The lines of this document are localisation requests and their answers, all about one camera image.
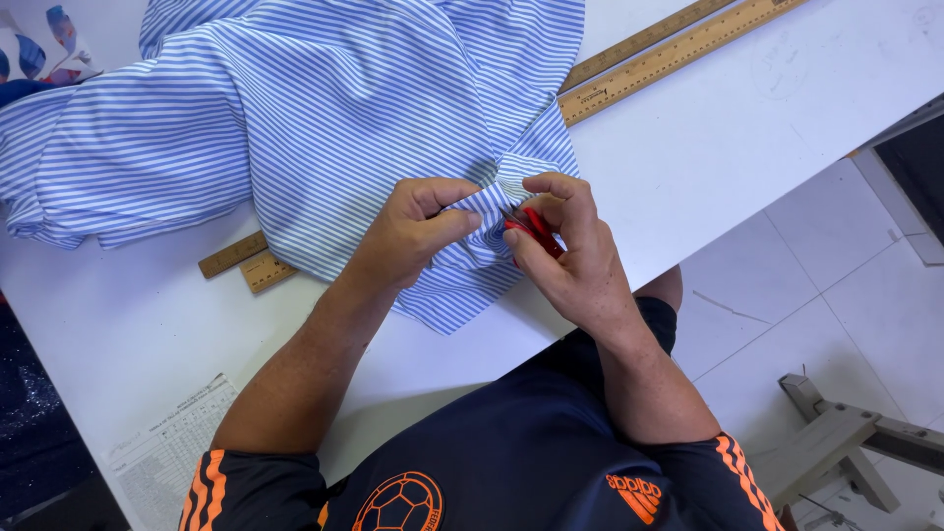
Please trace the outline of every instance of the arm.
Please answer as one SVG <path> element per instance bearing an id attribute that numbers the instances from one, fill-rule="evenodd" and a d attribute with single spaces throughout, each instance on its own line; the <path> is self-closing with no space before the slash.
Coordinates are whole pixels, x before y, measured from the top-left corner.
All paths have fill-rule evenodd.
<path id="1" fill-rule="evenodd" d="M 478 191 L 462 179 L 399 182 L 305 324 L 229 408 L 211 448 L 316 452 L 399 290 L 416 282 L 433 254 L 481 223 L 478 214 L 466 211 L 436 214 Z"/>
<path id="2" fill-rule="evenodd" d="M 542 194 L 527 205 L 561 234 L 567 252 L 554 260 L 518 230 L 505 231 L 505 242 L 554 308 L 596 339 L 614 424 L 641 444 L 716 437 L 721 428 L 714 415 L 639 315 L 589 183 L 548 173 L 523 184 Z"/>

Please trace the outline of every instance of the white tiled floor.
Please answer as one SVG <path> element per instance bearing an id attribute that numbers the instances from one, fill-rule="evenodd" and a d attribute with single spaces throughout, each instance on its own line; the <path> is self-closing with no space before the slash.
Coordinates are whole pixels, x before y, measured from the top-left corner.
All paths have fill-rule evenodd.
<path id="1" fill-rule="evenodd" d="M 850 161 L 682 268 L 673 357 L 748 454 L 775 448 L 804 425 L 777 385 L 787 372 L 806 371 L 829 400 L 944 430 L 944 267 L 922 264 Z M 895 515 L 875 517 L 884 513 L 848 488 L 826 488 L 815 499 L 842 504 L 834 508 L 866 531 L 941 524 L 944 478 L 870 456 L 897 493 L 904 489 Z M 812 508 L 795 507 L 801 529 L 824 514 Z"/>

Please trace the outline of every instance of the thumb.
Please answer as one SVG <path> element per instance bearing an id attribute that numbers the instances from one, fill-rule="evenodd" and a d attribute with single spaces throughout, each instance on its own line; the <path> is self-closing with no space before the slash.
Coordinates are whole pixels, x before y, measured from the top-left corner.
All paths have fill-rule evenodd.
<path id="1" fill-rule="evenodd" d="M 505 243 L 512 249 L 514 260 L 534 283 L 541 286 L 542 281 L 561 270 L 561 265 L 554 260 L 537 240 L 520 229 L 508 229 L 502 234 Z"/>
<path id="2" fill-rule="evenodd" d="M 453 209 L 422 223 L 427 230 L 429 246 L 439 252 L 474 232 L 481 225 L 481 214 Z"/>

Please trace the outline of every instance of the man's right hand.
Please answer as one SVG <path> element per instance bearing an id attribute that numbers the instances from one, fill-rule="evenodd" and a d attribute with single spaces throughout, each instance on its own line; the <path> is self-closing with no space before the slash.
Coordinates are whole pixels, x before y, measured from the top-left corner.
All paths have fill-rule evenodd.
<path id="1" fill-rule="evenodd" d="M 564 239 L 567 251 L 555 260 L 525 232 L 510 229 L 505 243 L 518 266 L 564 318 L 597 341 L 618 341 L 628 328 L 638 330 L 639 310 L 610 227 L 597 218 L 590 184 L 559 173 L 530 177 L 522 184 L 540 194 L 522 207 L 540 214 Z"/>

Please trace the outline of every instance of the blue and white striped shirt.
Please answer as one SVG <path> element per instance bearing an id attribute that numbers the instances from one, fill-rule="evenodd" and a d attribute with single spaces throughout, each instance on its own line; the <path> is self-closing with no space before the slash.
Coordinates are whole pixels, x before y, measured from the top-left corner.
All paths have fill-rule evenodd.
<path id="1" fill-rule="evenodd" d="M 326 281 L 397 180 L 465 178 L 481 229 L 395 309 L 451 334 L 520 278 L 498 206 L 577 174 L 555 93 L 582 0 L 151 0 L 145 60 L 0 111 L 7 229 L 103 248 L 255 202 L 271 249 Z"/>

